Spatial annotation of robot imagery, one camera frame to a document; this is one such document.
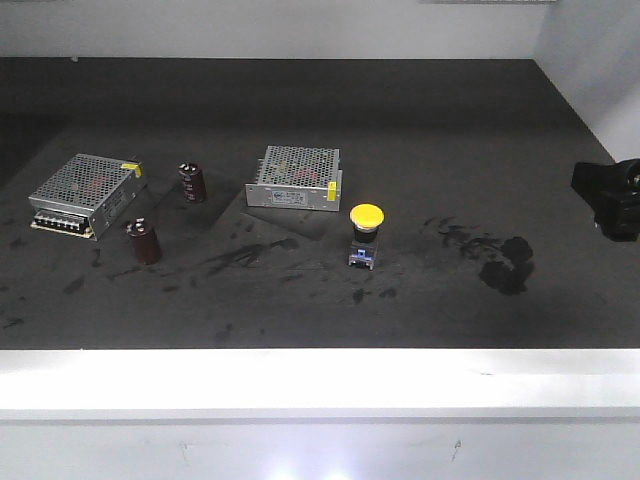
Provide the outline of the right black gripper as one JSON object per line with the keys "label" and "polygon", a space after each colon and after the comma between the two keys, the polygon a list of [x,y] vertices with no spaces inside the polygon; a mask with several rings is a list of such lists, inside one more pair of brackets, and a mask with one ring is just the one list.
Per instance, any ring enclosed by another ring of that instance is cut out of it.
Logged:
{"label": "right black gripper", "polygon": [[594,212],[594,223],[613,241],[639,236],[639,160],[611,165],[577,162],[571,187]]}

